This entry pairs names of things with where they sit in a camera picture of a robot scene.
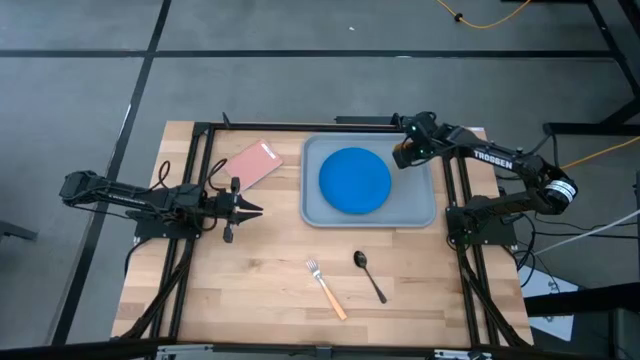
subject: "fork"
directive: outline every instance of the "fork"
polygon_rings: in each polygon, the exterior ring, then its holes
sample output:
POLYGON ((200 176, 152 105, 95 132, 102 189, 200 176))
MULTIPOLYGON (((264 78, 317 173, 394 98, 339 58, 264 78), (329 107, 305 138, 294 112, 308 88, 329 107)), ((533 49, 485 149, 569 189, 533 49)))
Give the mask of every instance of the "fork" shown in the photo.
POLYGON ((345 320, 347 318, 347 314, 345 314, 344 310, 342 310, 342 306, 340 306, 338 300, 336 300, 336 297, 333 296, 331 290, 329 290, 327 284, 325 284, 324 280, 322 279, 322 273, 318 268, 318 264, 314 260, 307 260, 307 267, 309 268, 309 271, 311 271, 311 274, 313 274, 313 277, 318 280, 320 285, 322 285, 324 293, 327 294, 327 298, 329 298, 329 302, 331 303, 331 306, 333 306, 333 310, 335 310, 338 314, 338 317, 340 317, 340 320, 345 320))

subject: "pink card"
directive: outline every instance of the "pink card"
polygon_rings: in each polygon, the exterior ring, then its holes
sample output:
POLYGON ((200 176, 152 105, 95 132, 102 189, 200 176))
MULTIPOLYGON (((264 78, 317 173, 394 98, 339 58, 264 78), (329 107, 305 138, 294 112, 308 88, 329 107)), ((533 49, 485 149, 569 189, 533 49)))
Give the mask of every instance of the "pink card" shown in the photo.
POLYGON ((224 166, 224 170, 229 176, 240 178, 240 191, 243 191, 280 165, 282 165, 280 156, 266 141, 260 140, 231 158, 224 166))

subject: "plastic tray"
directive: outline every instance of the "plastic tray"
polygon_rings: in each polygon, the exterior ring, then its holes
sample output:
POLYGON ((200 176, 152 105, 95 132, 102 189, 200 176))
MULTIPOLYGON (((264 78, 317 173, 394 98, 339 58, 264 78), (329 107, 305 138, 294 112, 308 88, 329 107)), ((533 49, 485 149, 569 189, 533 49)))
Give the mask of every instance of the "plastic tray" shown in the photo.
POLYGON ((433 180, 428 164, 398 169, 391 155, 403 134, 327 133, 312 135, 302 145, 300 214, 318 227, 424 227, 436 214, 433 180), (377 210, 364 215, 346 214, 322 196, 320 167, 334 152, 360 147, 380 156, 391 172, 391 193, 377 210))

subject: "black spoon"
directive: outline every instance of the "black spoon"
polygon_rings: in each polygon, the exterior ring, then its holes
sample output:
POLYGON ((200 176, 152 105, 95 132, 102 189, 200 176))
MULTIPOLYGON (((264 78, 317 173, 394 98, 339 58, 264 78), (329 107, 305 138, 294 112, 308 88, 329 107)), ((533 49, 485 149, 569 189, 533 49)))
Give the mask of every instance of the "black spoon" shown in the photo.
POLYGON ((353 261, 356 263, 356 266, 364 269, 364 271, 367 273, 367 276, 369 277, 369 280, 371 280, 371 283, 373 284, 373 288, 376 289, 376 293, 378 293, 380 302, 383 304, 386 304, 387 298, 384 296, 382 291, 380 291, 380 289, 378 288, 378 285, 376 285, 376 282, 373 281, 373 278, 371 277, 371 275, 369 274, 369 271, 367 270, 367 257, 364 256, 364 253, 362 251, 354 252, 353 261))

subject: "blue plate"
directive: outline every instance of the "blue plate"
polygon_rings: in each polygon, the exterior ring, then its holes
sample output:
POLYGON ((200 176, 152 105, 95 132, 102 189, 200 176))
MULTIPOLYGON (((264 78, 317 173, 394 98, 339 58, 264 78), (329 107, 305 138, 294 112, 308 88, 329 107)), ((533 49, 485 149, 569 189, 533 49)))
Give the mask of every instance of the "blue plate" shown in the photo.
POLYGON ((331 206, 342 212, 367 214, 387 200, 391 173, 384 161, 369 150, 338 150, 320 168, 320 191, 331 206))

